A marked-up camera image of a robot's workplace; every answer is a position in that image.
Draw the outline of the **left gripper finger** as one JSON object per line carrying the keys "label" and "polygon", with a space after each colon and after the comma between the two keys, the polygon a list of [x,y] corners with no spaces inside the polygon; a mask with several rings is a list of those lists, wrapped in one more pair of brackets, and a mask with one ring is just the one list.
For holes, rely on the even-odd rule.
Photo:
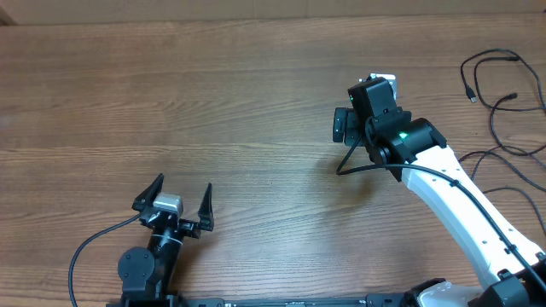
{"label": "left gripper finger", "polygon": [[152,206],[154,200],[162,190],[164,178],[164,174],[160,173],[154,181],[134,199],[132,208],[145,209],[148,206]]}
{"label": "left gripper finger", "polygon": [[206,192],[198,211],[200,229],[212,232],[214,229],[214,216],[212,210],[212,184],[208,183]]}

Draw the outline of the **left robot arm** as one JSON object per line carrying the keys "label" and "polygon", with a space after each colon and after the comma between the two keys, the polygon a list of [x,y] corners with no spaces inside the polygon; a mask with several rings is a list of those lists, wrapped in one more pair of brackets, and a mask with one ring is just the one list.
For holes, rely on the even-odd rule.
{"label": "left robot arm", "polygon": [[198,220],[182,218],[183,201],[162,191],[165,176],[159,174],[133,201],[137,220],[152,230],[148,245],[125,251],[118,261],[122,295],[118,306],[187,306],[170,287],[186,238],[198,239],[214,228],[212,185],[208,184],[198,210]]}

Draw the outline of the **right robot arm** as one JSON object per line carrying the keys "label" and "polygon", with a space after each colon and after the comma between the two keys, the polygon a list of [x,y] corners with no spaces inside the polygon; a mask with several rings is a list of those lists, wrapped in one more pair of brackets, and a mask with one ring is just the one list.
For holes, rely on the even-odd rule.
{"label": "right robot arm", "polygon": [[396,79],[371,74],[334,113],[333,140],[363,147],[368,168],[386,169],[421,198],[463,250],[479,285],[438,278],[403,294],[368,297],[368,306],[543,306],[545,253],[487,199],[443,135],[396,103]]}

